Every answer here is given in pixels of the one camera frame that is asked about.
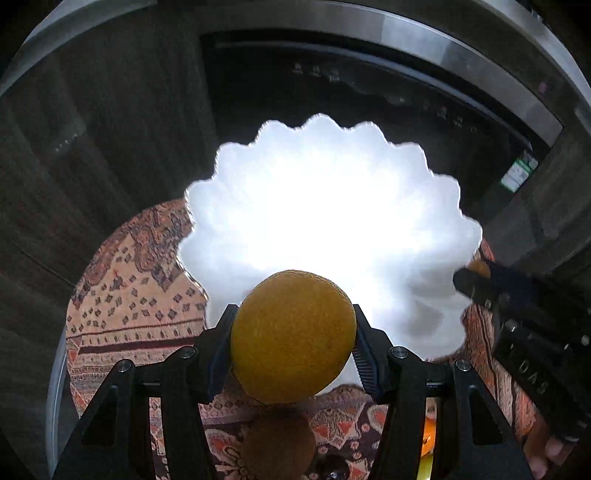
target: white plate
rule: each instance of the white plate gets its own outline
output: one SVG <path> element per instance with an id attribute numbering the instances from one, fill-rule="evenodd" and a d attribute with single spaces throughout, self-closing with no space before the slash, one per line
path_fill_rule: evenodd
<path id="1" fill-rule="evenodd" d="M 370 324 L 422 358 L 461 347 L 453 272 L 482 229 L 459 209 L 460 188 L 427 167 L 416 144 L 394 145 L 372 123 L 326 115 L 301 128 L 265 123 L 249 145 L 224 144 L 210 180 L 185 193 L 193 232 L 178 263 L 206 291 L 206 323 L 259 282 L 290 268 L 322 275 Z M 335 382 L 360 384 L 350 359 Z"/>

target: finger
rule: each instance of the finger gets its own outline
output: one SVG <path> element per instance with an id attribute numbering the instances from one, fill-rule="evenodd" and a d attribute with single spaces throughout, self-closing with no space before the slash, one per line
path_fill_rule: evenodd
<path id="1" fill-rule="evenodd" d="M 574 445 L 565 445 L 557 438 L 550 437 L 544 451 L 552 463 L 562 465 L 573 448 Z"/>
<path id="2" fill-rule="evenodd" d="M 535 423 L 525 442 L 523 451 L 531 473 L 536 480 L 542 478 L 548 471 L 548 460 L 546 458 L 545 447 L 550 438 L 548 426 L 541 415 L 536 415 Z"/>

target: sticker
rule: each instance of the sticker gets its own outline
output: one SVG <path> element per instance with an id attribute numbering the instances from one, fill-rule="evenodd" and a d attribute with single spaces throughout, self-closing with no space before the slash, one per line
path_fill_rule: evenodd
<path id="1" fill-rule="evenodd" d="M 501 185 L 512 193 L 517 192 L 532 172 L 537 168 L 538 161 L 529 153 L 523 155 L 513 162 L 513 165 L 501 179 Z"/>

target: orange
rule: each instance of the orange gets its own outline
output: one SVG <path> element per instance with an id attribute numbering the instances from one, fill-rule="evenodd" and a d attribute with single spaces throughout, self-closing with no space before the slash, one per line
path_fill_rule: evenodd
<path id="1" fill-rule="evenodd" d="M 428 454 L 435 447 L 435 420 L 425 417 L 425 429 L 423 430 L 423 448 L 421 456 Z"/>
<path id="2" fill-rule="evenodd" d="M 230 338 L 234 375 L 263 403 L 311 397 L 345 366 L 356 329 L 351 301 L 330 280 L 299 270 L 276 273 L 236 313 Z"/>

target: orange patterned fabric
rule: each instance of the orange patterned fabric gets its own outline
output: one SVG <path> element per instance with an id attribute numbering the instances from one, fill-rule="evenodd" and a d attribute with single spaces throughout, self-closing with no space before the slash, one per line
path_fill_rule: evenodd
<path id="1" fill-rule="evenodd" d="M 176 264 L 176 249 L 191 230 L 182 200 L 147 209 L 122 225 L 93 257 L 67 311 L 67 366 L 74 403 L 81 415 L 112 366 L 122 358 L 137 365 L 162 361 L 190 345 L 203 329 L 205 298 Z M 492 259 L 483 241 L 477 256 Z M 478 370 L 521 437 L 531 427 L 528 398 L 492 358 L 489 313 L 468 308 L 467 339 L 453 358 Z M 250 423 L 268 407 L 247 397 L 229 378 L 223 393 L 200 406 L 212 458 L 220 478 L 254 480 L 241 459 Z M 350 479 L 365 479 L 374 461 L 387 406 L 375 405 L 361 389 L 342 386 L 297 404 L 314 431 L 319 454 L 338 453 Z M 158 480 L 168 478 L 160 403 L 151 400 L 150 423 Z M 305 479 L 317 480 L 312 466 Z"/>

